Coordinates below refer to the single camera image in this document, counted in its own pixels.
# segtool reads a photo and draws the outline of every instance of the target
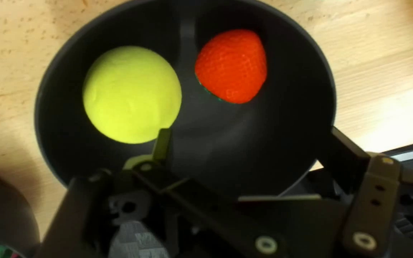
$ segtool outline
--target wooden surface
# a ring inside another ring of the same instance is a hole
[[[64,194],[33,130],[39,82],[80,27],[120,0],[0,0],[0,177],[44,234]],[[267,0],[301,24],[337,84],[335,125],[367,151],[413,144],[413,0]]]

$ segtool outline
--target black bowl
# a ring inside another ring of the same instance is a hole
[[[228,29],[251,29],[264,44],[268,80],[247,105],[229,105],[196,81],[193,64],[205,42]],[[153,143],[117,144],[87,120],[83,81],[103,52],[126,45],[162,55],[182,85],[172,127],[169,170],[192,177],[224,199],[278,194],[314,164],[331,130],[335,92],[314,41],[278,11],[252,0],[135,0],[79,31],[57,54],[40,85],[36,133],[63,184],[99,168],[150,154]]]

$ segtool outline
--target red ball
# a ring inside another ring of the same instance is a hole
[[[252,31],[228,31],[211,39],[195,62],[199,84],[229,104],[247,104],[267,80],[267,58]]]

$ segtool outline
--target ball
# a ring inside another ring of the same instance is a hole
[[[199,84],[229,104],[247,104],[267,80],[267,57],[259,37],[235,29],[216,35],[201,49],[195,62]]]
[[[103,54],[89,70],[83,107],[93,127],[122,144],[153,141],[181,110],[181,85],[158,54],[123,47]]]

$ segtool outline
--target yellow ball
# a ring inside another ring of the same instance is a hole
[[[83,105],[93,127],[123,144],[155,140],[181,110],[181,85],[158,54],[125,47],[103,54],[90,68]]]

